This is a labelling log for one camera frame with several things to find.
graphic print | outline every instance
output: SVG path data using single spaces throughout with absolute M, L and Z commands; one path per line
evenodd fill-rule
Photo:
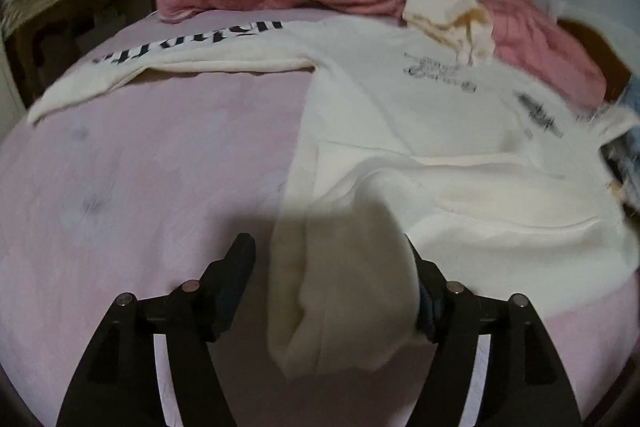
M 109 55 L 106 55 L 105 57 L 94 58 L 94 60 L 92 60 L 92 63 L 100 64 L 101 62 L 110 60 L 111 64 L 123 64 L 128 60 L 140 58 L 143 55 L 148 54 L 148 52 L 160 52 L 163 50 L 175 48 L 176 46 L 181 46 L 183 44 L 187 44 L 187 46 L 185 47 L 188 47 L 188 45 L 192 42 L 200 44 L 202 42 L 210 41 L 211 44 L 216 44 L 217 42 L 232 37 L 259 35 L 260 33 L 268 30 L 279 30 L 282 29 L 282 26 L 283 23 L 280 21 L 250 22 L 241 26 L 231 26 L 231 28 L 223 28 L 221 30 L 215 30 L 208 33 L 197 33 L 195 35 L 174 37 L 162 42 L 150 42 L 149 44 L 142 44 L 141 46 L 136 46 L 135 48 L 131 48 L 129 50 L 111 53 Z
M 468 80 L 461 82 L 458 79 L 459 66 L 447 66 L 432 58 L 414 57 L 408 53 L 405 53 L 404 56 L 418 62 L 415 66 L 404 68 L 404 73 L 408 75 L 414 76 L 415 78 L 428 78 L 452 86 L 460 86 L 463 92 L 476 92 L 476 89 L 478 89 L 475 83 Z
M 551 133 L 553 133 L 558 138 L 564 136 L 564 133 L 562 133 L 558 129 L 558 127 L 556 127 L 555 119 L 546 113 L 546 110 L 541 103 L 536 102 L 533 98 L 531 98 L 524 92 L 514 92 L 514 95 L 517 97 L 522 106 L 525 109 L 529 110 L 529 118 L 533 123 L 535 123 L 544 131 L 551 131 Z

white sweatshirt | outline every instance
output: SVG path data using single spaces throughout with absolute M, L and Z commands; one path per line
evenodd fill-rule
M 497 60 L 456 66 L 415 29 L 353 16 L 269 24 L 87 64 L 29 120 L 145 68 L 314 66 L 271 245 L 269 343 L 287 376 L 375 369 L 412 337 L 405 233 L 449 280 L 495 298 L 524 293 L 543 316 L 606 295 L 638 266 L 598 155 L 638 123 L 631 112 L 577 118 L 535 78 Z M 242 32 L 259 35 L 228 38 Z

wooden headboard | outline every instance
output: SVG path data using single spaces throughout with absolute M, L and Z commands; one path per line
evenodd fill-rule
M 602 70 L 607 79 L 604 99 L 607 102 L 617 100 L 631 77 L 629 68 L 618 58 L 602 35 L 591 26 L 571 19 L 558 19 L 558 25 L 580 41 L 589 56 Z

bed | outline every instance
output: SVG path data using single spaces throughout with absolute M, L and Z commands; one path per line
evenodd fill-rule
M 216 10 L 175 25 L 154 14 L 81 62 L 213 28 L 333 14 Z M 257 240 L 257 265 L 232 329 L 211 348 L 238 425 L 404 425 L 433 346 L 406 347 L 373 373 L 293 381 L 267 353 L 268 242 L 310 80 L 309 71 L 148 72 L 46 124 L 22 121 L 8 136 L 0 149 L 0 363 L 42 425 L 55 425 L 114 296 L 168 293 L 222 257 L 238 232 Z M 605 298 L 546 321 L 584 417 L 636 347 L 639 289 L 633 276 Z M 158 351 L 167 425 L 179 426 Z

sweatshirt sleeve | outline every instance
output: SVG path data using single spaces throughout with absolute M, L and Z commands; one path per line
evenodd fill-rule
M 311 67 L 314 62 L 308 58 L 303 41 L 296 38 L 297 31 L 304 33 L 311 24 L 314 23 L 251 23 L 142 44 L 107 55 L 68 72 L 52 84 L 31 106 L 27 121 L 35 124 L 53 111 L 122 87 L 147 69 L 272 73 Z
M 634 111 L 614 105 L 593 119 L 589 131 L 601 147 L 636 125 L 640 125 L 640 118 Z

